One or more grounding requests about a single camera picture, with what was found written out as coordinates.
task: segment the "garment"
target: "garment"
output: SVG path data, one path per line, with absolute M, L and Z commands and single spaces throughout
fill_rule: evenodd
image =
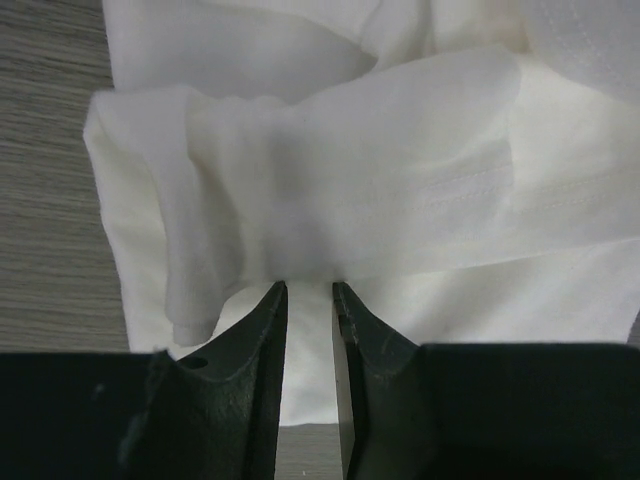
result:
M 332 280 L 416 342 L 625 341 L 640 66 L 578 83 L 521 3 L 106 0 L 85 141 L 131 348 L 187 353 L 286 279 L 296 424 L 336 419 Z

